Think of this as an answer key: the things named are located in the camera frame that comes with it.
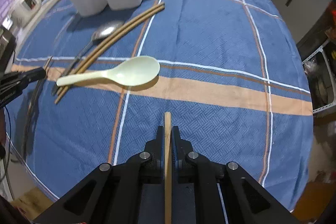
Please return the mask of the bamboo chopstick long diagonal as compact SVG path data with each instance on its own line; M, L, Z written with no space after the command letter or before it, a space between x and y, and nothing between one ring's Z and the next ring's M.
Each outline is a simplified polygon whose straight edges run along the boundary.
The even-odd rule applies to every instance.
M50 56L50 57L47 59L45 65L44 65L44 67L43 67L43 69L44 69L45 71L47 71L50 62L52 61L52 58L53 58L53 56Z

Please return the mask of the metal spoon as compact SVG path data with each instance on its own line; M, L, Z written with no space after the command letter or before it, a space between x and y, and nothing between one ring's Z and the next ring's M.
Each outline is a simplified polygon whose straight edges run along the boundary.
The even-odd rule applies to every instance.
M74 60L60 77L69 75L72 68L79 62L79 60L87 53L93 46L99 45L105 38L110 36L115 30L124 24L122 20L112 20L111 22L101 25L91 36L89 43L75 56Z

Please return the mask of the cream plastic rice spoon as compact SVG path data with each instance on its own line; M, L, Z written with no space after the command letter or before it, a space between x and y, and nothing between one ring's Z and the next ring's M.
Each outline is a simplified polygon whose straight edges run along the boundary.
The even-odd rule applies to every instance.
M137 56L112 69L60 77L56 84L62 87L86 80L107 79L123 86L138 86L152 81L159 74L159 70L160 64L154 57Z

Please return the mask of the silver toaster oven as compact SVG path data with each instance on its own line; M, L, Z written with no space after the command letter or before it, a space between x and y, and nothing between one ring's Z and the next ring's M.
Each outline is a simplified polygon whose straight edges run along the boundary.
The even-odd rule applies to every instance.
M3 75L16 47L16 38L13 34L1 26L0 37L0 73Z

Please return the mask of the white rice cooker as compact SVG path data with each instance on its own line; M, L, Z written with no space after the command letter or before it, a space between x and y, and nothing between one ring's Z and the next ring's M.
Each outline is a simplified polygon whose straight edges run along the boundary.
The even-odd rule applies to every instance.
M25 27L40 10L41 0L15 0L10 10L11 19L20 27Z

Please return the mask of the blue plaid tablecloth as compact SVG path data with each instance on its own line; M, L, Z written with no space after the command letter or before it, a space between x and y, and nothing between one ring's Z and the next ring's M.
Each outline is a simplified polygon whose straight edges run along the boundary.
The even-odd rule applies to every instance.
M157 81L130 91L110 81L82 84L56 102L56 79L96 28L130 20L158 2L163 11L91 65L104 70L152 56L161 65ZM308 178L312 105L296 44L271 0L143 0L136 9L105 9L88 18L60 0L24 41L13 68L27 71L48 59L27 156L21 142L34 84L8 105L6 121L13 151L50 199L101 162L121 164L141 152L168 111L197 152L215 162L238 162L294 209Z

